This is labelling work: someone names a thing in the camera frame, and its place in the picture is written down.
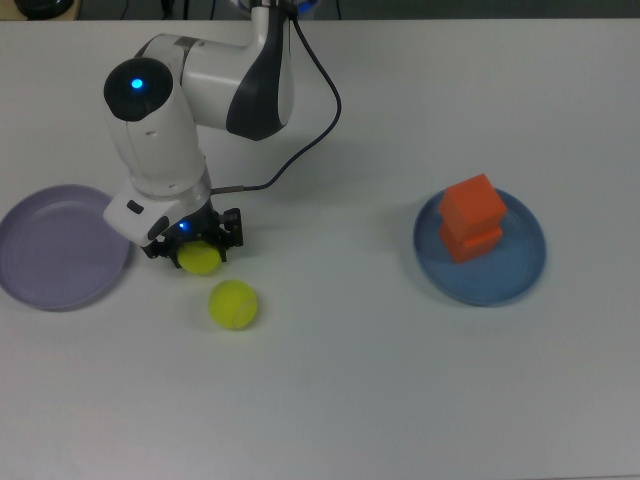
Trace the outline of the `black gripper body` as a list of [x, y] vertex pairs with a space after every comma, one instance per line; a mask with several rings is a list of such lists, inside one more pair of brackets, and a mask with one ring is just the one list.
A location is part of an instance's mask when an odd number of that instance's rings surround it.
[[210, 202], [206, 202], [196, 212], [181, 218], [164, 231], [164, 243], [170, 247], [192, 242], [204, 242], [218, 248], [219, 221]]

